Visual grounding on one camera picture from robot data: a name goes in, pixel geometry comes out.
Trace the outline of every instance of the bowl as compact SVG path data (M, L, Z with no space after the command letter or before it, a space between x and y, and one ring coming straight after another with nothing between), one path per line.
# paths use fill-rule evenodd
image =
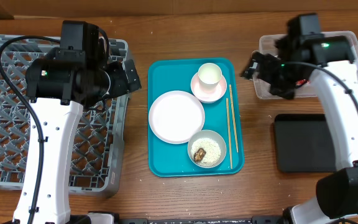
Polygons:
M209 138L209 139L216 141L216 143L218 144L218 146L221 150L221 157L218 159L218 161L215 164L213 164L211 166L204 166L202 164L195 162L193 155L191 154L191 147L192 147L193 143L196 140L201 139L201 138ZM222 136L214 131L211 131L211 130L202 130L202 131L197 132L190 138L189 143L187 145L187 153L189 155L189 158L191 159L191 161L194 162L194 164L196 164L202 168L213 168L213 167L218 166L220 163L222 163L222 161L226 157L226 151L227 151L226 143L224 142L224 139L222 138Z

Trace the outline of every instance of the meat piece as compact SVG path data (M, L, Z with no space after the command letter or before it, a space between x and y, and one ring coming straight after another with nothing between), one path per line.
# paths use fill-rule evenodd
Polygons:
M196 153L194 153L194 161L201 162L206 154L206 151L203 148L199 148Z

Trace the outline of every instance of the wooden tabletop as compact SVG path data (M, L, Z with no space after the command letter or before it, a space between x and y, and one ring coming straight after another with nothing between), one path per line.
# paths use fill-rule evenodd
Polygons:
M87 18L109 38L128 42L143 89L128 104L125 154L118 193L109 198L70 196L73 214L88 210L123 218L244 218L279 215L315 194L327 174L278 171L271 124L280 113L322 113L317 98L260 100L252 82L236 76L245 165L235 175L160 178L147 154L147 71L158 60L226 57L240 73L259 38L284 34L287 20L302 12ZM351 30L358 38L358 11L319 13L324 31ZM62 20L0 21L0 34L59 36ZM11 219L20 192L0 190L0 223Z

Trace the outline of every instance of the blue tray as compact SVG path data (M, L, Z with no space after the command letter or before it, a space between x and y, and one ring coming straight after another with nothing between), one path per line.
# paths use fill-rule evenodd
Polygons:
M233 64L228 59L200 58L155 62L149 68L148 111L150 110L153 102L160 95L168 91L181 90L192 93L190 88L191 78L202 64L208 62L215 63L221 68L223 76L227 81L227 91L217 102L211 104L203 103L205 110L205 124L203 130L216 131L223 137L227 144L226 157L217 167L210 169L198 167L188 156L187 143L169 144L163 142L153 133L149 125L149 166L150 170L159 177L235 174L239 172L244 165L244 147L242 145L236 79L234 77ZM229 84L232 85L233 105L237 126L237 140L239 145L239 152L237 153L230 107L233 169L230 169L229 136L227 134L226 115L226 98L229 98L230 100Z

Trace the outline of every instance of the gray plastic crate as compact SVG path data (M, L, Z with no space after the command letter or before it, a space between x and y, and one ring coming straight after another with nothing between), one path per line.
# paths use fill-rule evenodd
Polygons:
M16 35L0 35L0 46ZM131 59L124 40L110 39L110 60ZM58 46L44 40L23 40L7 47L2 65L24 94L25 71L37 58ZM84 111L76 132L70 171L70 193L113 196L119 188L124 153L124 120L129 95L109 100L106 111ZM95 108L101 108L102 102ZM30 116L0 76L0 189L23 186L29 148Z

